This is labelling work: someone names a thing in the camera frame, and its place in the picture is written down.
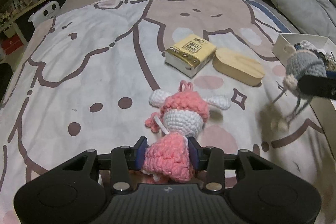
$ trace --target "metal screw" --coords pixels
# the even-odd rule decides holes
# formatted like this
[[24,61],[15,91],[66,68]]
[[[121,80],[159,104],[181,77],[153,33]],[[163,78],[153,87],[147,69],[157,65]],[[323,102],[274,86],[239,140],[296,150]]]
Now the metal screw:
[[117,182],[113,184],[113,188],[118,191],[125,191],[130,187],[130,185],[127,182]]
[[205,188],[207,188],[210,191],[216,192],[223,188],[223,186],[217,182],[210,182],[208,183]]

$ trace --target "red box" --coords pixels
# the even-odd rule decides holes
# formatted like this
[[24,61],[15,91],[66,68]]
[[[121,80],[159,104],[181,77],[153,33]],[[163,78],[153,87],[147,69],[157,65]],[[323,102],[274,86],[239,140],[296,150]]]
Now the red box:
[[21,46],[23,46],[23,43],[17,34],[1,42],[1,47],[4,49],[6,55],[11,54]]

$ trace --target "ribbed black plastic surface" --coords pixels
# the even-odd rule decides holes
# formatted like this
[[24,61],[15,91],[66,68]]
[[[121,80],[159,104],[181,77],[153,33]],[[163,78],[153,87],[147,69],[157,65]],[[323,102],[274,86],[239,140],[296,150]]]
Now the ribbed black plastic surface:
[[201,192],[196,184],[140,184],[137,191],[112,199],[91,224],[245,223],[229,210],[221,196]]

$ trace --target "plush toy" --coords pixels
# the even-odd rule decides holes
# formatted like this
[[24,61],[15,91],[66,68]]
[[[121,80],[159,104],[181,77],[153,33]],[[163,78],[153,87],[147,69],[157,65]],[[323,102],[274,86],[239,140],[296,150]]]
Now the plush toy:
[[[291,52],[291,56],[287,60],[286,76],[283,79],[283,91],[275,98],[273,104],[280,99],[286,90],[289,90],[297,97],[297,102],[294,110],[287,115],[283,121],[272,121],[273,129],[278,127],[278,129],[284,131],[288,129],[289,123],[300,114],[313,99],[312,96],[300,92],[298,80],[303,75],[327,77],[323,60],[319,59],[316,54],[308,50],[296,51],[291,45],[287,45],[286,47],[286,51]],[[307,101],[300,107],[301,99],[306,99]]]
[[171,95],[161,89],[149,98],[152,106],[160,107],[145,121],[152,132],[164,133],[145,153],[142,172],[151,175],[147,183],[167,183],[169,179],[186,182],[193,176],[189,161],[188,139],[197,138],[209,119],[209,105],[227,110],[231,102],[225,96],[202,99],[193,91],[191,82],[181,81],[178,93]]

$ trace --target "blue stripe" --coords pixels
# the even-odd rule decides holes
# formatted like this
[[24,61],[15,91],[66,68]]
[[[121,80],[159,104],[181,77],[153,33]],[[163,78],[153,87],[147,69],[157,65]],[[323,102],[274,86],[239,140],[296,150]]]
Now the blue stripe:
[[291,33],[291,31],[267,7],[254,0],[245,0],[245,1],[253,5],[254,7],[260,9],[265,15],[267,15],[281,30],[281,32]]

